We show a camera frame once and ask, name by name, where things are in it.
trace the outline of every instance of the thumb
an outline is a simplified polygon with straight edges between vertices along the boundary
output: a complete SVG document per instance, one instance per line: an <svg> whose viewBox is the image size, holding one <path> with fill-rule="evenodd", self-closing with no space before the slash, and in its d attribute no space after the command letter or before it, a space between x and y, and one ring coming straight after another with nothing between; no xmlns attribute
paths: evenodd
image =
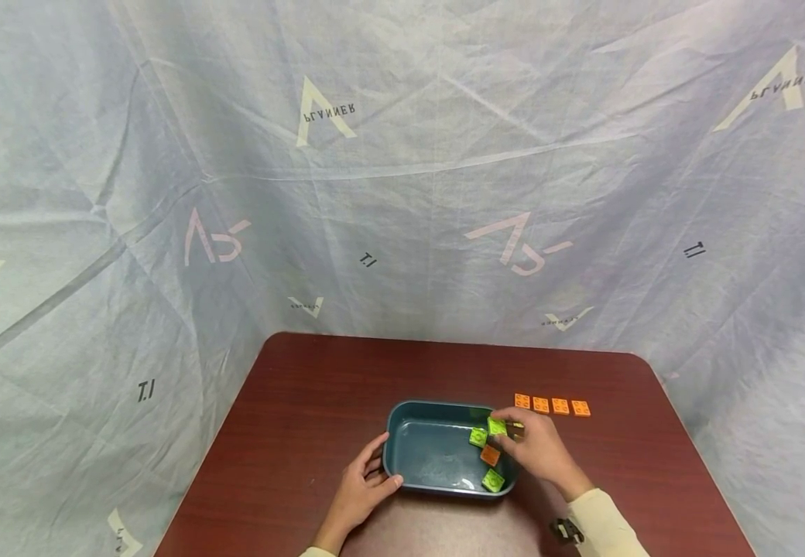
<svg viewBox="0 0 805 557"><path fill-rule="evenodd" d="M387 477L379 486L372 488L372 503L378 505L381 501L396 493L402 485L403 476L396 474L395 476Z"/></svg>
<svg viewBox="0 0 805 557"><path fill-rule="evenodd" d="M504 452L507 452L516 459L516 448L518 447L516 447L516 441L514 439L510 439L507 435L493 435L492 440L496 441Z"/></svg>

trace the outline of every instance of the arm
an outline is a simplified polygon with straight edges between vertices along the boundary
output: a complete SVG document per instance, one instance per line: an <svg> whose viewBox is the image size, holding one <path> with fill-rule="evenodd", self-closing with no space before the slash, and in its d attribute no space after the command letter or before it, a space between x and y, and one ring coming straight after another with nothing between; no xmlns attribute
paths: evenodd
<svg viewBox="0 0 805 557"><path fill-rule="evenodd" d="M523 439L508 436L494 440L540 480L553 483L567 502L567 517L585 541L577 549L582 557L648 557L635 530L619 514L608 494L596 488L567 451L548 416L521 408L496 410L492 417L524 425Z"/></svg>
<svg viewBox="0 0 805 557"><path fill-rule="evenodd" d="M390 434L374 438L344 469L340 486L325 521L301 557L337 557L352 528L368 518L372 511L403 485L403 476L387 477L381 470L384 442Z"/></svg>

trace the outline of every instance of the finger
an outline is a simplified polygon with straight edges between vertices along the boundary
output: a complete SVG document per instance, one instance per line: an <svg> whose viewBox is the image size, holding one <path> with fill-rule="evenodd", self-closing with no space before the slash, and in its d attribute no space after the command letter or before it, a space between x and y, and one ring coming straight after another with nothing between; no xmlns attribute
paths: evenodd
<svg viewBox="0 0 805 557"><path fill-rule="evenodd" d="M373 473L373 471L377 470L381 467L381 457L373 458L371 461L368 461L368 464L365 466L365 471L363 471L364 476L368 476L369 474Z"/></svg>
<svg viewBox="0 0 805 557"><path fill-rule="evenodd" d="M504 452L507 452L516 459L516 448L518 448L518 445L516 445L514 439L510 439L507 435L493 435L492 440L496 441Z"/></svg>
<svg viewBox="0 0 805 557"><path fill-rule="evenodd" d="M369 489L368 494L372 497L372 504L377 506L381 501L396 493L402 485L403 476L396 474L395 476L387 477L378 486Z"/></svg>
<svg viewBox="0 0 805 557"><path fill-rule="evenodd" d="M387 481L386 473L374 473L365 481L366 487L377 487Z"/></svg>
<svg viewBox="0 0 805 557"><path fill-rule="evenodd" d="M380 446L384 445L384 442L389 436L389 433L384 432L371 441L368 441L368 445L366 445L359 453L359 456L356 456L355 460L352 461L351 468L355 468L359 473L362 473L362 471L365 470L365 465L368 464L368 461L371 461L372 454L378 450Z"/></svg>
<svg viewBox="0 0 805 557"><path fill-rule="evenodd" d="M495 410L490 416L496 418L496 420L504 420L505 422L520 422L524 427L528 427L529 423L536 417L530 410L516 406Z"/></svg>

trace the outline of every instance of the cream sleeve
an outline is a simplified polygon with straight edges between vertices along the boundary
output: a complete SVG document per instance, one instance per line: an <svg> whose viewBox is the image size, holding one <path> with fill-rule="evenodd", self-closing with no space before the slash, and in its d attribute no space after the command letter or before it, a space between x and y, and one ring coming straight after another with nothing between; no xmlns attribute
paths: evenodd
<svg viewBox="0 0 805 557"><path fill-rule="evenodd" d="M649 557L635 530L601 489L592 489L569 504L567 518L585 537L577 545L582 557Z"/></svg>
<svg viewBox="0 0 805 557"><path fill-rule="evenodd" d="M303 555L300 557L334 557L331 553L325 551L324 549L319 549L318 547L310 547Z"/></svg>

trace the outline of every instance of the wooden table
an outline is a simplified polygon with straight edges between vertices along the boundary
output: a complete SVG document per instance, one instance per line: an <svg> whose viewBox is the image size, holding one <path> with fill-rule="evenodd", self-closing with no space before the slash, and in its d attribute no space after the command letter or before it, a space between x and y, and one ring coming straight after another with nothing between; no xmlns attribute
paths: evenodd
<svg viewBox="0 0 805 557"><path fill-rule="evenodd" d="M641 358L310 334L273 335L157 552L297 557L341 471L407 398L502 407L514 393L585 400L557 428L652 557L753 555L666 394ZM577 555L548 530L553 488L521 474L502 502L400 492L344 557Z"/></svg>

